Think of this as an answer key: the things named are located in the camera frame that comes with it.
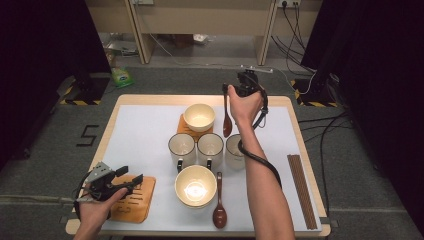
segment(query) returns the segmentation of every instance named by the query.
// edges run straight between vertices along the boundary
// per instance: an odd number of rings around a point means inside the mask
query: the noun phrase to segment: white bowl
[[[206,206],[215,196],[216,188],[215,175],[200,165],[184,168],[175,179],[175,192],[189,207]]]
[[[195,132],[205,132],[215,121],[215,111],[207,104],[198,103],[189,106],[183,114],[187,126]]]

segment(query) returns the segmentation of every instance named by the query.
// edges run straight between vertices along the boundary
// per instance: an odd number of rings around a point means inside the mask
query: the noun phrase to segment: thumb
[[[116,191],[112,197],[110,197],[108,200],[105,201],[105,204],[111,208],[113,204],[115,204],[117,201],[119,201],[125,194],[128,192],[127,188],[121,188],[118,191]]]

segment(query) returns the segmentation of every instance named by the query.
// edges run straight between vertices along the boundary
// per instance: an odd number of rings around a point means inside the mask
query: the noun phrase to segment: white cup
[[[168,148],[177,171],[196,164],[196,144],[192,136],[186,133],[177,133],[169,139]]]
[[[215,133],[200,136],[197,141],[199,164],[212,170],[218,167],[224,156],[224,141]]]
[[[235,170],[245,168],[244,154],[238,148],[240,139],[240,134],[234,134],[227,138],[225,143],[225,164]]]

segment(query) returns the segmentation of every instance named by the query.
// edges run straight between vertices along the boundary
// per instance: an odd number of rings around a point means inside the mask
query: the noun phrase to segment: hand
[[[230,110],[238,126],[253,124],[258,112],[263,105],[263,99],[260,92],[255,92],[247,97],[239,97],[234,86],[228,86],[228,96],[230,98]]]
[[[127,191],[127,188],[121,188],[104,202],[80,202],[81,225],[74,239],[95,239],[111,207],[124,197]]]

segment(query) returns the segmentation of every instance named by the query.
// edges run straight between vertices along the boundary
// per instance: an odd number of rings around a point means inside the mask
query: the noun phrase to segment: wooden chopsticks
[[[314,210],[299,155],[287,155],[307,229],[317,229]]]

